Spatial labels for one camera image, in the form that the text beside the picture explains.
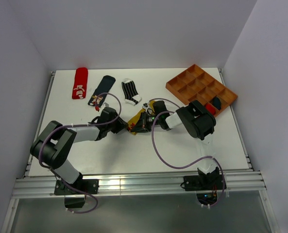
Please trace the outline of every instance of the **metal side rail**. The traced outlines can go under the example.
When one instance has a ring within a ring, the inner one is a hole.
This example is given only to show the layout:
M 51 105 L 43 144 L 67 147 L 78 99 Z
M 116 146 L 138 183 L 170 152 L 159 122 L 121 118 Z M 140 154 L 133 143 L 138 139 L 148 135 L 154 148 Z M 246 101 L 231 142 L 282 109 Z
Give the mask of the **metal side rail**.
M 84 179 L 99 179 L 99 191 L 95 196 L 129 196 L 129 195 L 164 195 L 183 194 L 180 187 L 183 177 L 196 175 L 196 172 L 160 173 L 160 174 L 136 174 L 121 176 L 84 176 Z M 252 172 L 226 172 L 228 191 L 255 191 L 266 190 L 262 175 L 259 171 Z M 13 189 L 13 199 L 28 198 L 64 198 L 55 196 L 54 177 L 35 177 L 17 180 Z

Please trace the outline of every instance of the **brown compartment box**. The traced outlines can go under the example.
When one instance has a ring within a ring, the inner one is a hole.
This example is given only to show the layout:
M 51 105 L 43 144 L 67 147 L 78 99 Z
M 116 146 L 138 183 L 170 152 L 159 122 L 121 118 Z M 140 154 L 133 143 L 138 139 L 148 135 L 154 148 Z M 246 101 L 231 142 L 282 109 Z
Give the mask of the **brown compartment box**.
M 234 92 L 218 82 L 196 64 L 168 81 L 166 89 L 185 105 L 194 100 L 198 100 L 203 106 L 206 104 L 213 106 L 213 98 L 219 98 L 221 109 L 218 110 L 213 106 L 216 110 L 214 117 L 217 117 L 237 98 Z

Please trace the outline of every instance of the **striped sock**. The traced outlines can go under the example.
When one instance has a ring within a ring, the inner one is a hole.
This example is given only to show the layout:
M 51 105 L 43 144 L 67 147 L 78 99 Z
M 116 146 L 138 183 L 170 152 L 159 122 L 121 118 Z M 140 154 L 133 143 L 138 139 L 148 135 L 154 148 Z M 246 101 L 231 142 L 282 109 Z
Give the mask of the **striped sock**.
M 142 97 L 139 96 L 139 94 L 137 93 L 135 84 L 132 80 L 130 79 L 123 80 L 122 90 L 124 92 L 126 103 L 135 106 L 142 100 Z

